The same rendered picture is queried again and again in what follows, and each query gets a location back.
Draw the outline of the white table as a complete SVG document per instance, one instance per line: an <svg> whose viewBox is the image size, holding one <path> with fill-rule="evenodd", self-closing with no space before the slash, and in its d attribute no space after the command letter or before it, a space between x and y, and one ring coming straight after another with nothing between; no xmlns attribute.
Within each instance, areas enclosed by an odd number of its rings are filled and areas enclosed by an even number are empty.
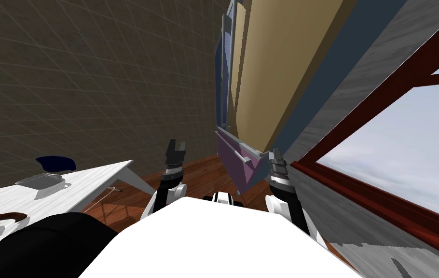
<svg viewBox="0 0 439 278"><path fill-rule="evenodd" d="M116 180L152 195L154 189L130 170L130 163L129 160L64 174L63 182L46 190L38 191L20 185L0 188L0 214L19 212L27 215L20 222L2 220L0 240L48 216L83 211Z"/></svg>

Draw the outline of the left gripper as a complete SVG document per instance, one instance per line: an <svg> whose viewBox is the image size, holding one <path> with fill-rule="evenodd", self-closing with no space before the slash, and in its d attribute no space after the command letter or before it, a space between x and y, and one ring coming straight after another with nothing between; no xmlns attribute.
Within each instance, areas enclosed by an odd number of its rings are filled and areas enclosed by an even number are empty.
<svg viewBox="0 0 439 278"><path fill-rule="evenodd" d="M167 168L182 167L185 158L185 142L181 142L179 150L176 150L176 139L170 139L165 153L165 165Z"/></svg>

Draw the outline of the red framed window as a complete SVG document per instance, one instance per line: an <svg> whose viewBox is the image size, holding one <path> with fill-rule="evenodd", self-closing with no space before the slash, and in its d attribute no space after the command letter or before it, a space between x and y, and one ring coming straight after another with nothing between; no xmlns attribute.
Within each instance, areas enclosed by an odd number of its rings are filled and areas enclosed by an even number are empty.
<svg viewBox="0 0 439 278"><path fill-rule="evenodd" d="M391 28L406 57L292 166L439 252L439 0Z"/></svg>

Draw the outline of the tan cupboard door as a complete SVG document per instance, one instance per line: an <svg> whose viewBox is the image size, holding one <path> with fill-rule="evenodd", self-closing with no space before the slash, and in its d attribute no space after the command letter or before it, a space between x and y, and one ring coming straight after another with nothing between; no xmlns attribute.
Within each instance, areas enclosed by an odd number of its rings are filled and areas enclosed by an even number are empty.
<svg viewBox="0 0 439 278"><path fill-rule="evenodd" d="M244 0L231 94L232 132L261 153L277 139L358 0Z"/></svg>

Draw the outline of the purple drawer front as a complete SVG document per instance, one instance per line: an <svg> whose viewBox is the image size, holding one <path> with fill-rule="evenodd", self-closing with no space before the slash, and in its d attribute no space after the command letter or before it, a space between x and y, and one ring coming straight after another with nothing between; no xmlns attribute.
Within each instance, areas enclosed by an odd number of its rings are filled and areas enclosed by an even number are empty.
<svg viewBox="0 0 439 278"><path fill-rule="evenodd" d="M269 153L262 153L252 148L221 127L217 127L217 131L242 156L251 159L247 164L243 164L217 136L218 155L225 166L228 175L236 186L237 191L239 194L243 194L268 175Z"/></svg>

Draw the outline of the grey flat object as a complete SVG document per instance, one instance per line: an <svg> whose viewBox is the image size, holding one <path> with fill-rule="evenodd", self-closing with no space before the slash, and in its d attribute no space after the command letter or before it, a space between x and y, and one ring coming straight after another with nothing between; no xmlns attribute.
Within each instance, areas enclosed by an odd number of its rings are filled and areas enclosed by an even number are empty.
<svg viewBox="0 0 439 278"><path fill-rule="evenodd" d="M20 180L15 185L32 188L35 190L44 190L53 186L62 185L63 187L70 187L72 184L59 174L42 173Z"/></svg>

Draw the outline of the tall blue cupboard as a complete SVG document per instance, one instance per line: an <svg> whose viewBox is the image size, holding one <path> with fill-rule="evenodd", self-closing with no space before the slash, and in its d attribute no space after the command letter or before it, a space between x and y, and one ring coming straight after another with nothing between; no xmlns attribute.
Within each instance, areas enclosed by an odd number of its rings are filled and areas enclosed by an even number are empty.
<svg viewBox="0 0 439 278"><path fill-rule="evenodd" d="M237 0L236 28L234 40L238 38L238 9L244 0ZM337 90L352 68L364 56L371 45L377 40L388 24L398 14L407 0L358 0L341 31L332 42L328 52L318 66L314 76L310 79L302 96L295 105L293 113L284 125L277 142L281 153L286 153L305 127L321 110L331 94ZM217 127L225 130L226 119L226 91L227 91L227 60L229 37L227 33L229 21L223 15L222 37L216 54L217 75ZM236 59L233 55L233 66ZM232 126L233 100L229 115L229 124ZM232 127L227 131L232 135Z"/></svg>

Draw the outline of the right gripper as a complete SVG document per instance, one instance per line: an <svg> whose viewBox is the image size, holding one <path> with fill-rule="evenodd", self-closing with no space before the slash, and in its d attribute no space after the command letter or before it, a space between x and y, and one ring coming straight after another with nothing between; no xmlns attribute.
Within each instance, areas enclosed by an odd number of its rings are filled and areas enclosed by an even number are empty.
<svg viewBox="0 0 439 278"><path fill-rule="evenodd" d="M275 148L274 152L269 152L270 176L288 177L287 163L284 161L279 148Z"/></svg>

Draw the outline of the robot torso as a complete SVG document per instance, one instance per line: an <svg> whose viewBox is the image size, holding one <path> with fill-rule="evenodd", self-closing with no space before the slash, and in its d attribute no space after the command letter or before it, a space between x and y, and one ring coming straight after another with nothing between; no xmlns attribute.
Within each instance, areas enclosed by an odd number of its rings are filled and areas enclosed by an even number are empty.
<svg viewBox="0 0 439 278"><path fill-rule="evenodd" d="M283 216L184 197L121 231L80 278L363 278Z"/></svg>

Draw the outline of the dark blue rounded object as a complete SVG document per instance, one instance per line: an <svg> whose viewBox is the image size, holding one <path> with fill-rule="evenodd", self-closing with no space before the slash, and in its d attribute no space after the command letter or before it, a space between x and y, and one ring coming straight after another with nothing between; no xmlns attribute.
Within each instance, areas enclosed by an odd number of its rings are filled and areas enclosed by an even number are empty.
<svg viewBox="0 0 439 278"><path fill-rule="evenodd" d="M42 156L35 159L45 172L58 173L63 171L75 171L75 161L63 156Z"/></svg>

